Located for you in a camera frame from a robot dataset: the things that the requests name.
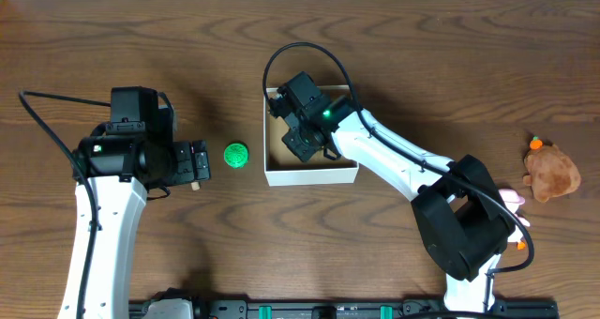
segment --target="white box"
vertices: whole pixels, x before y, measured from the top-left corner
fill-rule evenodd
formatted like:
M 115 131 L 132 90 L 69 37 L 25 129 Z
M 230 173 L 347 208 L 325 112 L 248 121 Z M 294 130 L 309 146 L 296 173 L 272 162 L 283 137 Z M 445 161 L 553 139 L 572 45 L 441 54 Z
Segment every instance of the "white box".
M 327 85 L 322 91 L 348 90 L 348 85 Z M 267 93 L 276 93 L 268 88 Z M 289 127 L 283 118 L 273 118 L 266 102 L 262 107 L 262 151 L 264 175 L 271 187 L 312 184 L 353 183 L 358 174 L 358 163 L 348 159 L 330 160 L 315 154 L 303 163 L 281 141 Z

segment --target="brown stuffed animal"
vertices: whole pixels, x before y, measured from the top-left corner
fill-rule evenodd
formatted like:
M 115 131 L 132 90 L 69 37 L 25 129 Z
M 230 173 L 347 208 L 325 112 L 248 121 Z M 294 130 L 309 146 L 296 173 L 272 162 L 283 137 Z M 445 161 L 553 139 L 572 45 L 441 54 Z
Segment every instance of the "brown stuffed animal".
M 523 183 L 532 187 L 536 200 L 545 202 L 579 188 L 579 170 L 558 146 L 543 145 L 542 141 L 534 138 L 530 148 L 524 160 L 529 175 L 523 177 Z

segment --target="wooden table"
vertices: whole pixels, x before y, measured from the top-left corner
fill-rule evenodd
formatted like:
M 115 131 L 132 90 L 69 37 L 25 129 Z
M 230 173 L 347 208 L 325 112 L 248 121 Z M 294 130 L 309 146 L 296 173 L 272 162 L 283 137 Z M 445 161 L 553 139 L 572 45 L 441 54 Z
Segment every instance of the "wooden table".
M 0 317 L 56 316 L 76 220 L 69 164 L 21 107 L 24 88 L 97 100 L 113 86 L 163 90 L 177 137 L 208 142 L 213 179 L 144 211 L 131 298 L 170 286 L 256 299 L 441 296 L 410 204 L 368 169 L 353 185 L 267 186 L 261 77 L 296 40 L 334 52 L 387 127 L 441 155 L 473 154 L 525 196 L 535 261 L 498 276 L 498 295 L 553 297 L 565 318 L 600 315 L 600 0 L 4 0 Z M 299 70 L 342 80 L 298 50 L 269 83 Z M 31 101 L 72 148 L 109 117 Z M 577 192 L 533 200 L 521 183 L 533 134 L 573 158 Z M 221 158 L 233 140 L 249 146 L 242 170 Z M 511 246 L 502 265 L 523 258 Z

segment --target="wooden tabletop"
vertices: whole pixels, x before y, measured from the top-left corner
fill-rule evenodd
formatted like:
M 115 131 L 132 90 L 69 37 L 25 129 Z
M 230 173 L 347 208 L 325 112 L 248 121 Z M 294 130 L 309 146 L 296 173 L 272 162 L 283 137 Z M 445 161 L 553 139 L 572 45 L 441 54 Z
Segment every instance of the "wooden tabletop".
M 151 202 L 131 298 L 168 287 L 255 299 L 442 296 L 410 204 L 366 168 L 352 185 L 269 188 L 261 77 L 278 47 L 320 43 L 389 129 L 454 159 L 472 154 L 527 203 L 536 255 L 498 276 L 504 297 L 552 297 L 562 317 L 600 316 L 600 0 L 4 0 L 0 2 L 0 317 L 52 318 L 67 283 L 75 183 L 17 99 L 21 89 L 109 100 L 114 86 L 165 91 L 177 138 L 205 139 L 213 178 Z M 310 50 L 274 64 L 340 84 Z M 31 99 L 69 147 L 109 117 Z M 583 176 L 546 204 L 522 184 L 532 135 Z M 222 159 L 234 140 L 250 161 Z M 514 246 L 501 265 L 518 263 Z

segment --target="green ball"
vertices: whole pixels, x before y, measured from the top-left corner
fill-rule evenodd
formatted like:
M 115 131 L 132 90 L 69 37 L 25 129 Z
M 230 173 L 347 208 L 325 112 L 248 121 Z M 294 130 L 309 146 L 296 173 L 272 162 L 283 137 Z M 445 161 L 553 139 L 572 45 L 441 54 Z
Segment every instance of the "green ball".
M 248 148 L 241 143 L 229 144 L 225 148 L 223 158 L 232 168 L 242 168 L 248 163 Z

